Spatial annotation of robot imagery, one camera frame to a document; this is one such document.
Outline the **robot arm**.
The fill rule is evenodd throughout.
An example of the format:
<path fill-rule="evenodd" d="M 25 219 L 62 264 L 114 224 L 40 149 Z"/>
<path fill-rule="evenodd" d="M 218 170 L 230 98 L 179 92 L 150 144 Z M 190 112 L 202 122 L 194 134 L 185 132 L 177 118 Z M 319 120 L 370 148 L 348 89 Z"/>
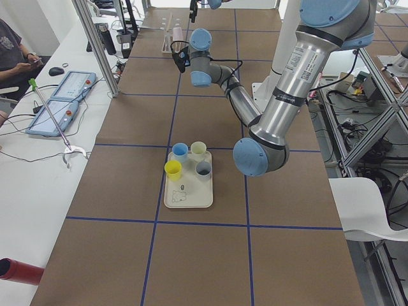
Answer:
<path fill-rule="evenodd" d="M 236 167 L 250 177 L 282 168 L 289 158 L 285 136 L 330 54 L 369 45 L 374 38 L 376 1 L 289 1 L 277 49 L 286 54 L 264 110 L 260 110 L 230 67 L 210 58 L 211 34 L 195 29 L 187 56 L 195 87 L 217 84 L 230 100 L 248 137 L 233 149 Z"/>
<path fill-rule="evenodd" d="M 206 2 L 207 5 L 213 10 L 218 9 L 222 3 L 227 3 L 228 0 L 208 0 Z M 191 0 L 190 1 L 190 7 L 189 7 L 189 19 L 192 23 L 195 23 L 197 14 L 198 14 L 198 3 L 200 3 L 199 0 Z"/>

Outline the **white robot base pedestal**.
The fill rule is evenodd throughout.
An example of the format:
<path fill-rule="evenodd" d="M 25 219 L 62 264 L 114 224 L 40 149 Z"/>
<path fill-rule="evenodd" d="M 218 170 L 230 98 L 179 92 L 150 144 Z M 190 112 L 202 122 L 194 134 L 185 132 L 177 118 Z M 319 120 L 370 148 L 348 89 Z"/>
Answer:
<path fill-rule="evenodd" d="M 279 81 L 290 55 L 296 45 L 296 28 L 300 23 L 300 1 L 290 0 L 286 5 L 283 14 L 282 27 L 279 33 L 279 39 L 273 56 L 270 74 L 262 83 L 252 84 L 252 95 L 255 103 L 263 112 L 267 106 L 272 92 Z"/>

